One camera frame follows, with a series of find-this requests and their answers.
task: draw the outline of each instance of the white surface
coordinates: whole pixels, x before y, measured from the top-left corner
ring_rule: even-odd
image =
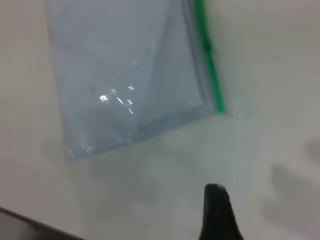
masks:
[[[64,158],[43,4],[0,2],[0,206],[91,240],[197,239],[206,183],[247,240],[320,237],[320,2],[208,1],[228,116]]]

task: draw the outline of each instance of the clear plastic bag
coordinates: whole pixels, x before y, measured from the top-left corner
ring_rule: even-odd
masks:
[[[46,0],[70,157],[215,111],[188,0]]]

